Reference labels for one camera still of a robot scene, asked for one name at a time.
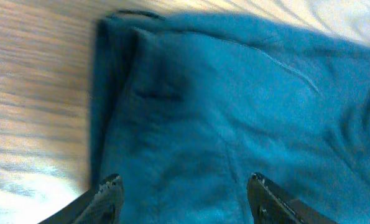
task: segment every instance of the teal shirt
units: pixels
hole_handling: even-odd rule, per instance
[[[121,223],[252,223],[260,172],[339,223],[370,223],[370,49],[264,19],[109,16],[96,30],[91,178]]]

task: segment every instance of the wooden table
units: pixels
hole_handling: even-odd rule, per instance
[[[93,29],[123,7],[253,13],[370,45],[370,1],[0,0],[0,223],[37,223],[88,188]]]

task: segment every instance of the clip jaw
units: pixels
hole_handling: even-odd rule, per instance
[[[255,224],[335,224],[260,173],[247,184],[247,197]]]
[[[89,189],[72,203],[39,224],[119,223],[124,186],[111,174],[98,187]]]

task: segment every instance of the light wood surface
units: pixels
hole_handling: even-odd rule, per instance
[[[0,223],[37,223],[87,189],[93,28],[124,7],[253,13],[370,45],[370,0],[0,0]]]

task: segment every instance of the folded cloth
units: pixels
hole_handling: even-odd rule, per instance
[[[261,18],[99,21],[91,183],[121,223],[252,223],[260,172],[339,223],[370,223],[370,49]]]

